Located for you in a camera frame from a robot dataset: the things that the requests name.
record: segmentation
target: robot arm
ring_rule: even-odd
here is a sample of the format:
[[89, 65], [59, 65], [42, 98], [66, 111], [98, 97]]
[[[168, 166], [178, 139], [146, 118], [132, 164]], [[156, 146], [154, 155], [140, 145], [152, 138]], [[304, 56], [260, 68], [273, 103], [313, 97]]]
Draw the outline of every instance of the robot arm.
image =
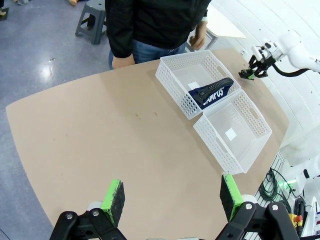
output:
[[[239, 72], [242, 78], [253, 80], [254, 76], [267, 77], [267, 69], [271, 66], [286, 77], [296, 77], [308, 70], [320, 73], [320, 56], [310, 54], [301, 36], [294, 30], [289, 30], [275, 42], [268, 41], [263, 46], [253, 46], [252, 50], [249, 69]], [[291, 65], [299, 70], [289, 73], [281, 71], [275, 63], [284, 56], [287, 56]]]

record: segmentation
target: blue carpet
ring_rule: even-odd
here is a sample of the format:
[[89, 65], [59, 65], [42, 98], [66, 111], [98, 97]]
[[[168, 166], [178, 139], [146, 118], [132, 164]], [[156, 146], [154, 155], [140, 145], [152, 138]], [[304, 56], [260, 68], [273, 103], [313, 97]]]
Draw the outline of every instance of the blue carpet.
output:
[[[72, 7], [67, 0], [32, 0], [19, 6], [4, 1], [10, 14], [0, 22], [0, 229], [11, 240], [48, 240], [53, 226], [22, 167], [5, 107], [109, 70], [108, 38], [91, 45], [89, 38], [75, 36], [84, 4]], [[0, 240], [5, 239], [0, 232]]]

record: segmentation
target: tabletop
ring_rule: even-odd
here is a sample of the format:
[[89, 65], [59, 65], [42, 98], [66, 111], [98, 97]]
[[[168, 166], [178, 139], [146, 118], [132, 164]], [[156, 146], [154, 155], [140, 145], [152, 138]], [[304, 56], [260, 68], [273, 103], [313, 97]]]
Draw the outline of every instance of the tabletop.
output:
[[[235, 181], [254, 194], [289, 121], [260, 79], [240, 79], [247, 64], [233, 49], [213, 53], [259, 108], [272, 135], [247, 174]], [[213, 239], [227, 223], [219, 198], [221, 167], [155, 77], [159, 60], [74, 80], [6, 108], [32, 188], [52, 224], [102, 200], [124, 182], [119, 229], [131, 240]]]
[[217, 38], [246, 38], [246, 36], [212, 4], [209, 4], [207, 10], [208, 23], [206, 29], [210, 31], [212, 35]]

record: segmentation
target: white box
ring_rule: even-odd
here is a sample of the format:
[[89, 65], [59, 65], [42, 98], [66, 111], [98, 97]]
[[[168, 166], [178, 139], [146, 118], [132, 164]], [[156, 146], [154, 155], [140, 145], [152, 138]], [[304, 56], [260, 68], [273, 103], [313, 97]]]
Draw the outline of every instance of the white box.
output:
[[[233, 80], [227, 97], [241, 89], [232, 74], [210, 50], [161, 57], [155, 76], [189, 120], [203, 112], [190, 96], [190, 90], [204, 87], [226, 77]], [[227, 97], [214, 102], [204, 111]]]
[[272, 133], [242, 89], [204, 111], [193, 127], [226, 174], [246, 173]]

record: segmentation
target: gray stool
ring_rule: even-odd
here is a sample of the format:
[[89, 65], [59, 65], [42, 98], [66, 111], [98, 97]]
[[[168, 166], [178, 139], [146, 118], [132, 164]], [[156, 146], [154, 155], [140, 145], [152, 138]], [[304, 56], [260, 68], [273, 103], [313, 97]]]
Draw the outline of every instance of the gray stool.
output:
[[[90, 15], [88, 18], [84, 19], [86, 13]], [[102, 31], [103, 26], [107, 26], [105, 19], [105, 0], [88, 1], [83, 7], [75, 35], [79, 36], [79, 33], [82, 33], [91, 37], [91, 44], [100, 44], [101, 37], [106, 35], [107, 32], [106, 30]], [[86, 29], [81, 27], [85, 23], [87, 23]]]

